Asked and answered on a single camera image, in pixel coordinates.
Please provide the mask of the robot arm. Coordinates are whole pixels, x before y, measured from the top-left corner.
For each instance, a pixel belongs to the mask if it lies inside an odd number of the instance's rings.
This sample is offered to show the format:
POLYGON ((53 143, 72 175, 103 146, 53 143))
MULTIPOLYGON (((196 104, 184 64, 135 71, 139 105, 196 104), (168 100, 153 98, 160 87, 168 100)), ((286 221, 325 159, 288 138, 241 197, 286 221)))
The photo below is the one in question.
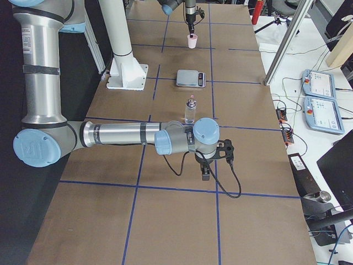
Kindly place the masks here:
POLYGON ((95 145, 153 145, 160 155, 193 153, 202 174, 220 159, 225 143, 218 124, 201 118, 186 126, 167 123, 93 124, 68 121, 61 113, 59 33, 83 33, 83 1, 12 1, 22 28, 27 113, 13 140, 16 156, 46 167, 74 150, 95 145))
POLYGON ((181 4, 184 6, 185 22, 188 25, 189 35, 192 38, 194 36, 194 26, 196 21, 196 15, 198 9, 196 7, 196 1, 192 0, 158 0, 161 5, 161 9, 165 15, 171 15, 172 12, 177 9, 181 4))

